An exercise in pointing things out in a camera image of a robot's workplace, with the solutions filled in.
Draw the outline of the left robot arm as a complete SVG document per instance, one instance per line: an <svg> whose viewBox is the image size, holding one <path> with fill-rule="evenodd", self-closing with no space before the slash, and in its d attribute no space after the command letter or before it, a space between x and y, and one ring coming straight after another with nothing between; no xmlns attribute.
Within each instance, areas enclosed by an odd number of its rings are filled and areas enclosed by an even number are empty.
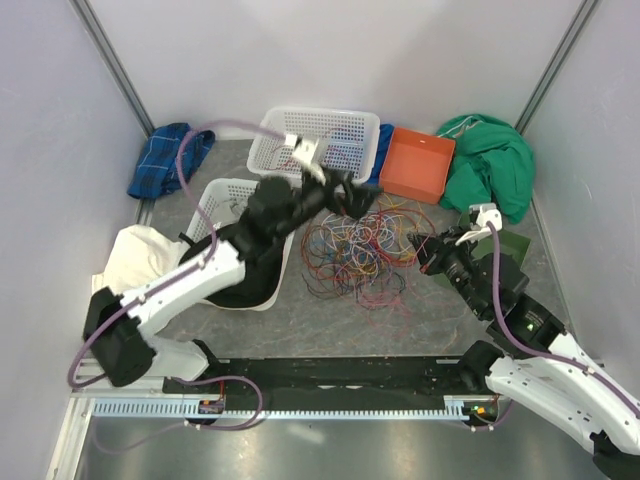
<svg viewBox="0 0 640 480"><path fill-rule="evenodd" d="M155 373L173 377L198 393L219 382L218 367L194 341L158 337L168 322L210 295L244 281L249 267L282 252L287 237L323 210L353 219L364 216L382 190L356 185L346 171L306 173L299 188L280 176L258 181L240 218L211 236L210 244L173 271L144 285L114 293L104 287L90 300L81 351L91 353L102 378L116 387Z"/></svg>

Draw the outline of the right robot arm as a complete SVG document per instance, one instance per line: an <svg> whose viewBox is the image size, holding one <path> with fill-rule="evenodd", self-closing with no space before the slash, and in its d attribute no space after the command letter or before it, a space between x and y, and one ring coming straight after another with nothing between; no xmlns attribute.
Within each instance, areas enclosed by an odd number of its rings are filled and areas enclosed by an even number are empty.
<svg viewBox="0 0 640 480"><path fill-rule="evenodd" d="M639 400L583 349L564 324L527 294L528 277L503 253L477 259L465 230L410 233L422 273L443 275L481 321L490 342L464 354L458 381L467 392L488 388L569 435L608 479L639 476Z"/></svg>

